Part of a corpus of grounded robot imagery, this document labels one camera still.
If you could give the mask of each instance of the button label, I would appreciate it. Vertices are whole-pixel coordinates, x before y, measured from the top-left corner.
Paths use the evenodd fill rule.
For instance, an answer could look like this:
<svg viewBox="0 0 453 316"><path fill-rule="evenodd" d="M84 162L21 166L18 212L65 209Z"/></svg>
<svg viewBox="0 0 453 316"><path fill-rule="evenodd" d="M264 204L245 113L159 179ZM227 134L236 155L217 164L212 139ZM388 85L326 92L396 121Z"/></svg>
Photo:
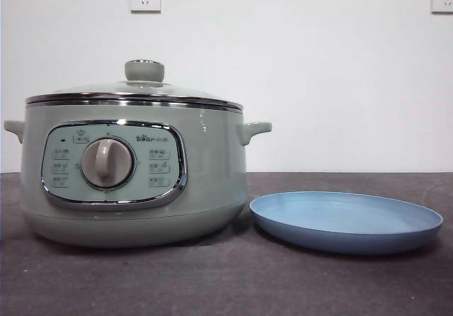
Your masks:
<svg viewBox="0 0 453 316"><path fill-rule="evenodd" d="M163 148L151 148L149 150L149 158L168 160L170 159L170 152Z"/></svg>
<svg viewBox="0 0 453 316"><path fill-rule="evenodd" d="M52 152L53 160L68 160L69 159L69 150L67 148L54 149Z"/></svg>
<svg viewBox="0 0 453 316"><path fill-rule="evenodd" d="M53 174L69 174L69 163L68 162L55 162L52 164Z"/></svg>
<svg viewBox="0 0 453 316"><path fill-rule="evenodd" d="M74 144L86 144L88 141L90 141L90 137L88 135L81 137L78 134L74 134L72 136L72 141L74 142Z"/></svg>
<svg viewBox="0 0 453 316"><path fill-rule="evenodd" d="M170 171L170 165L168 162L151 162L149 163L148 173L168 173Z"/></svg>
<svg viewBox="0 0 453 316"><path fill-rule="evenodd" d="M167 187L170 185L170 179L163 176L155 176L149 178L149 187Z"/></svg>
<svg viewBox="0 0 453 316"><path fill-rule="evenodd" d="M67 188L68 177L67 176L54 176L52 178L52 187Z"/></svg>

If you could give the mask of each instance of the blue plate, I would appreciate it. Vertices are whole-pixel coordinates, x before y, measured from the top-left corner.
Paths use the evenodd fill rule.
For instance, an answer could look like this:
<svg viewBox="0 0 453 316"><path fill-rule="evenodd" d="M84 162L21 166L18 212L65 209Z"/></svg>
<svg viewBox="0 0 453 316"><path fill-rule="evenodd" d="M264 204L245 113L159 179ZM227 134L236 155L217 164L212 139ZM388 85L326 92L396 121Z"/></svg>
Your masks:
<svg viewBox="0 0 453 316"><path fill-rule="evenodd" d="M286 242L341 254L393 254L429 242L442 216L396 199L342 192L285 192L250 203L255 221Z"/></svg>

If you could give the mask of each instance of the white wall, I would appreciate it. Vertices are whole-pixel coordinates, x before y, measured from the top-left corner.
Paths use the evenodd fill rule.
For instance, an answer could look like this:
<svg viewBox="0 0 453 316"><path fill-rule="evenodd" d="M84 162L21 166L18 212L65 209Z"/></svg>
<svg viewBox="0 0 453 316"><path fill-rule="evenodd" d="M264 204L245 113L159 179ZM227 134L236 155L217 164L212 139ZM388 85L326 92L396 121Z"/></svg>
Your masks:
<svg viewBox="0 0 453 316"><path fill-rule="evenodd" d="M249 171L453 171L453 16L430 0L2 0L1 119L24 99L121 80L137 57L166 82L273 122ZM21 148L1 134L2 171Z"/></svg>

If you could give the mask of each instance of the mint green cooker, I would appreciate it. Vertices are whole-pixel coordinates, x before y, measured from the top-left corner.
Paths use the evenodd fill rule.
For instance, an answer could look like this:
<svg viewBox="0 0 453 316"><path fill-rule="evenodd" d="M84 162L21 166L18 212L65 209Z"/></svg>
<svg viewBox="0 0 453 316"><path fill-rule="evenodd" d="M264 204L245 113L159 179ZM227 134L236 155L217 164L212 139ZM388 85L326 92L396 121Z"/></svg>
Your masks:
<svg viewBox="0 0 453 316"><path fill-rule="evenodd" d="M246 202L244 146L270 123L242 106L164 84L164 66L129 61L127 81L26 100L23 215L48 239L139 247L206 235Z"/></svg>

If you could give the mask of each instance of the dark gray tabletop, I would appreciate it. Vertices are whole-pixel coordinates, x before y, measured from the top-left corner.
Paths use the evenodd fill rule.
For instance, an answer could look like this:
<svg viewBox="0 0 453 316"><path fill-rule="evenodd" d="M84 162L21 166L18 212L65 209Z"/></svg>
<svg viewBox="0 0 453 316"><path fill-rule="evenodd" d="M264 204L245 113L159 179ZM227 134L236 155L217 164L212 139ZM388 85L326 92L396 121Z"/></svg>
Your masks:
<svg viewBox="0 0 453 316"><path fill-rule="evenodd" d="M425 205L438 238L393 256L343 256L281 242L248 206L212 235L160 247L86 249L34 235L18 174L1 175L1 314L453 315L453 174L248 175L251 201L281 191L346 191Z"/></svg>

